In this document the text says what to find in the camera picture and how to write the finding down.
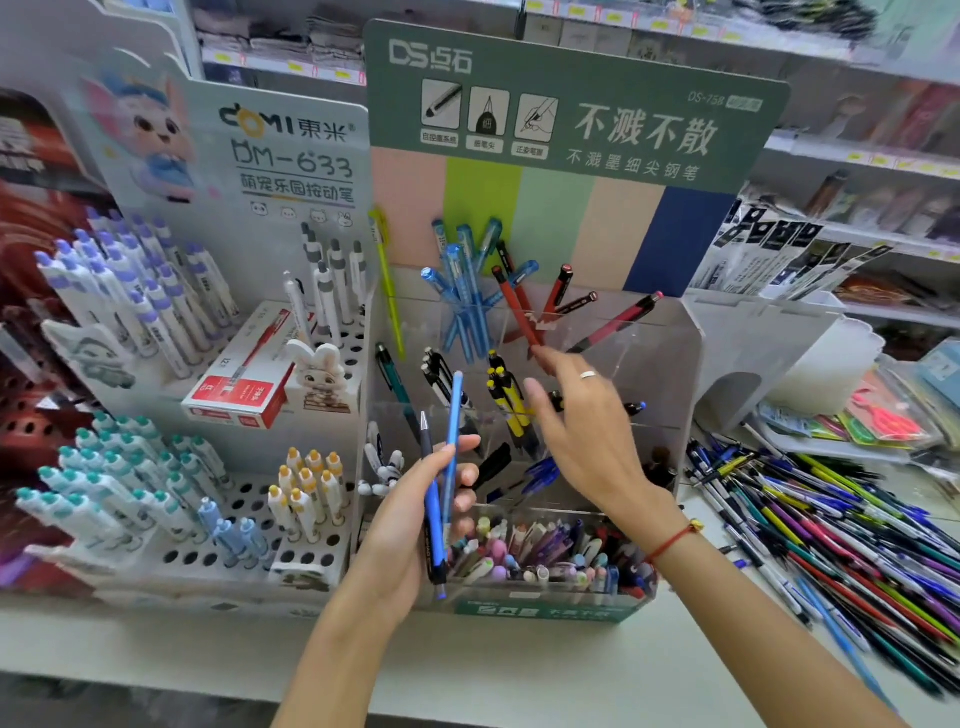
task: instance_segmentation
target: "red pen box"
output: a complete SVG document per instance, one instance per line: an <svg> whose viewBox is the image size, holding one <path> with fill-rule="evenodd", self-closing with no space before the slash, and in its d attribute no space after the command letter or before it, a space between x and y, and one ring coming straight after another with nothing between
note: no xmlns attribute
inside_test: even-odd
<svg viewBox="0 0 960 728"><path fill-rule="evenodd" d="M296 335L288 304L261 303L183 400L187 417L269 429L287 400L294 363L286 343Z"/></svg>

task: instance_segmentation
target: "forearm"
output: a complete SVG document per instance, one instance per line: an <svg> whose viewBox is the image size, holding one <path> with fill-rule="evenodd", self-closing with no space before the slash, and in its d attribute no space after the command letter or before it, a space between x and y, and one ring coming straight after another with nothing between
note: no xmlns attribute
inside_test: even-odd
<svg viewBox="0 0 960 728"><path fill-rule="evenodd" d="M617 510L614 520L647 552L686 522L672 499L648 498L643 509L624 502ZM656 565L768 726L904 726L699 534L680 539Z"/></svg>
<svg viewBox="0 0 960 728"><path fill-rule="evenodd" d="M382 619L364 619L351 595L327 604L303 650L274 728L362 728L376 674L390 641Z"/></svg>

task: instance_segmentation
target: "price tag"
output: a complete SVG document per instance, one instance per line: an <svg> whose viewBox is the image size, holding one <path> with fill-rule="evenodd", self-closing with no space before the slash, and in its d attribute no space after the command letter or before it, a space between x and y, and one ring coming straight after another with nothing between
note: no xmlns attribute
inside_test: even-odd
<svg viewBox="0 0 960 728"><path fill-rule="evenodd" d="M576 5L571 3L566 6L566 16L575 20L592 20L596 15L596 8L590 5Z"/></svg>

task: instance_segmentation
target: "left hand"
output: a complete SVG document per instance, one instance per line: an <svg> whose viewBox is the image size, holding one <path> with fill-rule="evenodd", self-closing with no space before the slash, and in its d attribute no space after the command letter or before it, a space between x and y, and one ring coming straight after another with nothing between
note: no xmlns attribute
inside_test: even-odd
<svg viewBox="0 0 960 728"><path fill-rule="evenodd" d="M463 435L458 451L468 452L480 444L479 435ZM336 595L349 595L357 610L373 611L373 619L391 630L410 613L420 593L426 567L420 534L423 531L423 498L434 478L453 457L453 446L436 449L418 460L383 499L364 537L347 577ZM472 486L480 476L473 464L458 465L457 479ZM476 494L460 491L453 500L455 514L463 514L476 503ZM456 541L473 530L473 520L454 518L450 540Z"/></svg>

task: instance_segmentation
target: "green display sign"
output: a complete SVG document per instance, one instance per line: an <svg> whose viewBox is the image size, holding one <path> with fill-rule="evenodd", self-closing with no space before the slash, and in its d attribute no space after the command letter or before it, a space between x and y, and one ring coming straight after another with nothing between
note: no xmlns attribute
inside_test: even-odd
<svg viewBox="0 0 960 728"><path fill-rule="evenodd" d="M736 192L788 84L374 20L371 145Z"/></svg>
<svg viewBox="0 0 960 728"><path fill-rule="evenodd" d="M458 615L474 617L507 617L513 619L566 619L570 621L621 622L633 614L635 607L598 606L593 604L539 604L529 599L476 600L457 602Z"/></svg>

